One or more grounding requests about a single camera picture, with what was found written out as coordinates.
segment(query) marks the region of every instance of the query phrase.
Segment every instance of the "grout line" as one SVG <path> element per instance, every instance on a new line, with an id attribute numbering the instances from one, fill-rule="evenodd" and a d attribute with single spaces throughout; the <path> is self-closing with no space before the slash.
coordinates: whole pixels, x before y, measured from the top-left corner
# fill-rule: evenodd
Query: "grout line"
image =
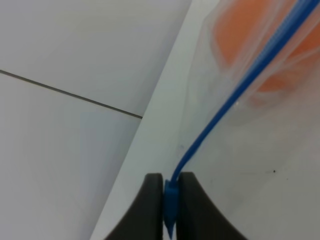
<path id="1" fill-rule="evenodd" d="M 142 116 L 136 115 L 134 113 L 131 113 L 131 112 L 128 112 L 128 111 L 124 111 L 124 110 L 121 110 L 119 108 L 116 108 L 116 107 L 113 107 L 113 106 L 109 106 L 109 105 L 103 104 L 101 102 L 94 101 L 94 100 L 88 99 L 86 97 L 79 96 L 79 95 L 76 95 L 76 94 L 73 94 L 73 93 L 70 93 L 70 92 L 67 92 L 67 91 L 63 91 L 63 90 L 60 90 L 58 88 L 55 88 L 55 87 L 52 87 L 52 86 L 48 86 L 48 85 L 45 85 L 45 84 L 40 83 L 40 82 L 30 80 L 30 79 L 25 78 L 23 76 L 18 76 L 18 75 L 15 75 L 13 73 L 10 73 L 10 72 L 3 71 L 1 69 L 0 69 L 0 74 L 4 74 L 4 75 L 7 75 L 7 76 L 10 76 L 10 77 L 13 77 L 13 78 L 16 78 L 16 79 L 19 79 L 19 80 L 34 84 L 34 85 L 38 85 L 40 87 L 43 87 L 43 88 L 46 88 L 46 89 L 50 89 L 50 90 L 56 91 L 56 92 L 61 93 L 61 94 L 65 94 L 65 95 L 74 97 L 76 99 L 81 99 L 83 101 L 86 101 L 86 102 L 89 102 L 89 103 L 92 103 L 92 104 L 96 104 L 96 105 L 99 105 L 101 107 L 105 107 L 107 109 L 111 109 L 111 110 L 117 111 L 117 112 L 122 113 L 122 114 L 126 114 L 126 115 L 129 115 L 129 116 L 138 118 L 138 119 L 142 119 Z"/>

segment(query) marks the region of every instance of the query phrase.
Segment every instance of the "orange object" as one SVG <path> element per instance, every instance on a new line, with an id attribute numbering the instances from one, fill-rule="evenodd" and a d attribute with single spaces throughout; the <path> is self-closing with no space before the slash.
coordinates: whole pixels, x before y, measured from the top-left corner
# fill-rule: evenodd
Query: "orange object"
<path id="1" fill-rule="evenodd" d="M 263 23 L 263 18 L 268 15 L 268 10 L 274 2 L 274 0 L 234 0 L 218 17 L 212 29 L 213 44 L 220 51 L 227 68 L 231 68 L 236 62 L 249 36 L 252 36 L 254 30 L 257 29 L 257 23 Z M 252 59 L 258 56 L 295 3 L 296 0 L 284 2 Z M 317 48 L 320 48 L 320 24 L 316 25 L 294 49 L 284 61 L 283 68 L 271 75 L 260 86 L 258 92 L 287 90 L 306 79 L 306 76 L 314 69 L 316 62 L 320 60 L 320 53 L 315 51 Z"/>

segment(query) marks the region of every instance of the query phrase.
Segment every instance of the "tile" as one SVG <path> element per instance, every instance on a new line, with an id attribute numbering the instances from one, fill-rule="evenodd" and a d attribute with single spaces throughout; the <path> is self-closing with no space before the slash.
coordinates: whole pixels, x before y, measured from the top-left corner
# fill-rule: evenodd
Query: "tile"
<path id="1" fill-rule="evenodd" d="M 3 0 L 0 69 L 142 116 L 190 0 Z"/>
<path id="2" fill-rule="evenodd" d="M 0 74 L 1 239 L 89 239 L 139 124 Z"/>

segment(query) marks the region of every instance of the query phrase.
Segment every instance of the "blue plastic strip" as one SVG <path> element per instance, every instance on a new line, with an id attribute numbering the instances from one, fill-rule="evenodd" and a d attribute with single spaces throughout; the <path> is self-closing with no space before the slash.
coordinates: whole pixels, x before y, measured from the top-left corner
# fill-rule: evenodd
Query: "blue plastic strip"
<path id="1" fill-rule="evenodd" d="M 172 175 L 170 185 L 175 186 L 180 172 L 186 163 L 196 153 L 201 143 L 205 140 L 211 130 L 223 118 L 233 104 L 246 91 L 246 89 L 255 81 L 260 73 L 270 64 L 277 54 L 284 48 L 291 37 L 297 32 L 312 11 L 317 7 L 320 0 L 298 0 L 289 15 L 282 22 L 275 34 L 270 38 L 263 51 L 259 54 L 253 65 L 250 67 L 240 84 L 231 94 L 229 99 L 222 105 L 213 119 L 197 137 L 194 143 L 186 151 Z"/>

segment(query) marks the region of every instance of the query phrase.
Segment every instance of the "plastic bag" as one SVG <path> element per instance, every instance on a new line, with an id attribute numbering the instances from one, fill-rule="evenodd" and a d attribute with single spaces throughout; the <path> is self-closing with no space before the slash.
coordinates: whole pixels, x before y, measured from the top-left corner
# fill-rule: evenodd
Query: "plastic bag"
<path id="1" fill-rule="evenodd" d="M 205 18 L 188 77 L 180 155 L 239 84 L 296 3 L 296 0 L 222 0 Z M 320 7 L 317 7 L 233 106 L 223 124 L 241 128 L 272 112 L 308 84 L 308 79 L 314 78 L 319 60 Z"/>

